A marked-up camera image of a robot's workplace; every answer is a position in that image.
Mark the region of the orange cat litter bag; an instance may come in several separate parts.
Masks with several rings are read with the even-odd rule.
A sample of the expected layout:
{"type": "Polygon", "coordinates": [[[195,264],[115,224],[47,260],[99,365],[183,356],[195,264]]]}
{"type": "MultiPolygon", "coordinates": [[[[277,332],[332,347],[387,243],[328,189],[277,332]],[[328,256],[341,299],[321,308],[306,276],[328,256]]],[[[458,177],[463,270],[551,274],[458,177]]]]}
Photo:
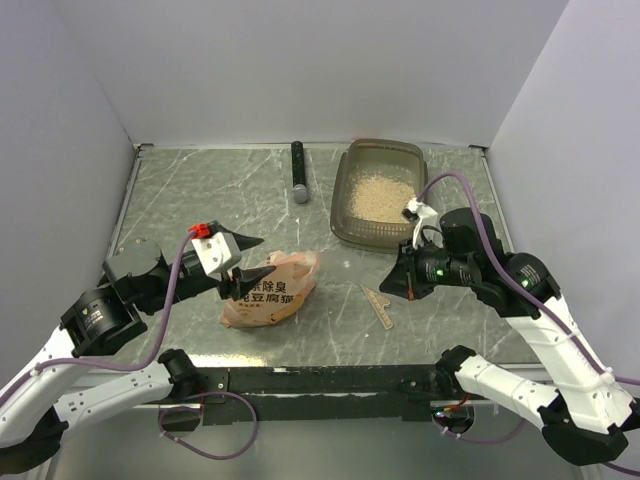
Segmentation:
{"type": "Polygon", "coordinates": [[[275,325],[296,313],[316,286],[316,252],[272,252],[266,260],[275,270],[240,300],[228,300],[220,316],[226,328],[275,325]]]}

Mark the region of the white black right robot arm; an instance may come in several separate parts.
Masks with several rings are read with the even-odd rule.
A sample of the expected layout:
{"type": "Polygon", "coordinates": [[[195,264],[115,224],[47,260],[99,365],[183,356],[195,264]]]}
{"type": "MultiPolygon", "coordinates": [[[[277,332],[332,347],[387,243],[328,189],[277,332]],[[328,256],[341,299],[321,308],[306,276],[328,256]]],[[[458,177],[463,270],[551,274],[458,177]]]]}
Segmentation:
{"type": "Polygon", "coordinates": [[[573,465],[616,460],[628,446],[626,432],[639,427],[639,401],[588,345],[544,263],[504,251],[491,219],[469,208],[439,216],[412,200],[402,215],[413,233],[400,242],[380,291],[417,301],[438,287],[470,289],[518,332],[551,379],[528,380],[458,345],[435,365],[440,393],[477,395],[510,410],[573,465]]]}

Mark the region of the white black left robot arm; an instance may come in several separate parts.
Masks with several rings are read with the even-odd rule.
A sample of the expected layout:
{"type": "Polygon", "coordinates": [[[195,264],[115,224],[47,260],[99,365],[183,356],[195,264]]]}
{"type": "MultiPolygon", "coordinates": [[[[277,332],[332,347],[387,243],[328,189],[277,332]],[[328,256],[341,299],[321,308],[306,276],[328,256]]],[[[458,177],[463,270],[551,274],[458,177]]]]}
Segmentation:
{"type": "Polygon", "coordinates": [[[197,224],[173,261],[145,238],[124,244],[28,364],[1,391],[1,472],[17,475],[54,457],[72,433],[141,404],[198,396],[197,368],[163,350],[174,304],[215,290],[240,300],[273,267],[240,268],[261,239],[219,222],[197,224]]]}

